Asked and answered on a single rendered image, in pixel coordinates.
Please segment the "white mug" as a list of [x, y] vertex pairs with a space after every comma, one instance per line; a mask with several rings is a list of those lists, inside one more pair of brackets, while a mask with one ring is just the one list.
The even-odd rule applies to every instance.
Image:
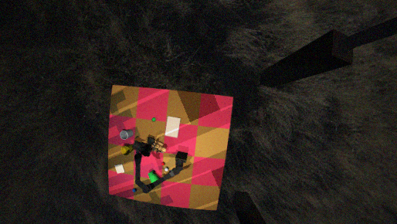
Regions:
[[127, 138], [132, 137], [133, 135], [134, 132], [131, 129], [120, 132], [120, 138], [123, 140], [126, 140]]

